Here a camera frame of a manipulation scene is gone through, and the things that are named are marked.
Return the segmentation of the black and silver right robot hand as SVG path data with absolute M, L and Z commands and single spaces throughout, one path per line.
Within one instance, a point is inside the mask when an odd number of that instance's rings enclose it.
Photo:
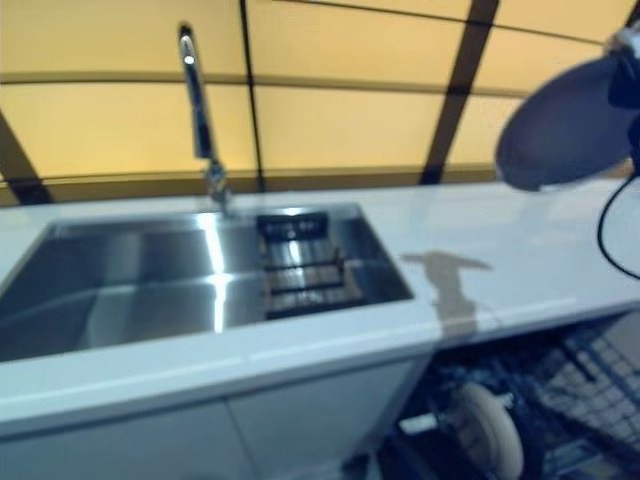
M 608 87 L 611 106 L 634 113 L 627 130 L 632 162 L 631 177 L 639 176 L 639 20 L 613 33 L 603 47 L 605 55 L 616 60 Z

